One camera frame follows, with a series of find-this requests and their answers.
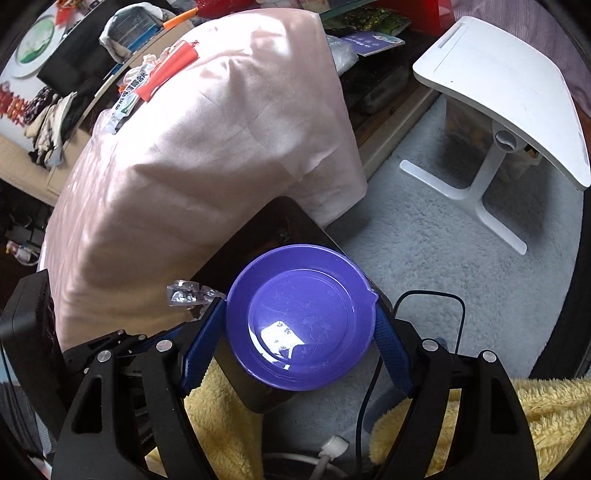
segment black monitor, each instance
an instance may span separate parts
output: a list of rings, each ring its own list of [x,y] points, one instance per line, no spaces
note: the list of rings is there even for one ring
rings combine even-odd
[[[120,8],[138,0],[103,0],[92,9],[59,44],[47,59],[37,77],[60,96],[82,90],[97,92],[105,76],[116,62],[99,43],[99,37],[107,21]],[[166,0],[150,0],[150,3],[172,10]]]

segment purple plastic basin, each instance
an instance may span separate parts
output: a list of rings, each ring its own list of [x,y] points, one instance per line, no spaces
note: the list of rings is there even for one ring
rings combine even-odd
[[[348,258],[317,245],[287,245],[240,273],[228,294],[226,334],[253,377],[284,390],[314,390],[363,357],[377,299]]]

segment gray fabric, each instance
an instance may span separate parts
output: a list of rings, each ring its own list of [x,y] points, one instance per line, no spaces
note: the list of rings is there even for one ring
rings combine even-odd
[[[405,158],[448,183],[467,186],[479,153],[443,131],[445,100],[403,139],[369,182],[368,193],[328,228],[328,233],[386,295],[427,288],[455,293],[466,302],[460,353],[497,352],[512,377],[527,377],[562,308],[576,259],[583,194],[543,161],[515,183],[495,179],[485,194],[489,211],[528,245],[518,255],[417,180],[402,176]],[[451,350],[461,309],[451,299],[406,299],[399,317],[422,337],[443,337]],[[330,386],[295,396],[265,416],[264,451],[309,452],[338,434],[351,442],[335,464],[354,466],[355,421],[378,359],[372,345],[362,362]],[[369,404],[389,388],[382,371]],[[372,417],[379,416],[373,411]],[[367,451],[368,436],[363,434]]]
[[[591,73],[560,24],[536,0],[452,0],[452,7],[456,20],[465,15],[480,18],[546,55],[591,116]]]

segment yellow plush fabric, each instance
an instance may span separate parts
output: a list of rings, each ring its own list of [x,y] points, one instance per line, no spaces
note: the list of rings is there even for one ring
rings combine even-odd
[[[242,404],[215,360],[201,387],[185,399],[185,409],[219,480],[262,480],[262,415]],[[163,473],[157,450],[147,461]]]
[[[543,479],[568,451],[591,414],[591,380],[513,380],[513,385],[530,424],[540,479]],[[450,392],[428,476],[441,471],[445,465],[459,400],[459,390]],[[374,425],[369,444],[373,463],[379,465],[386,460],[409,405],[410,400],[403,401]]]

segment white plate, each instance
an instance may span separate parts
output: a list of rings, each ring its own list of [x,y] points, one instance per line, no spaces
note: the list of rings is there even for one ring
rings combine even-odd
[[[12,76],[22,78],[36,72],[60,44],[65,25],[55,25],[55,16],[40,16],[14,52]]]

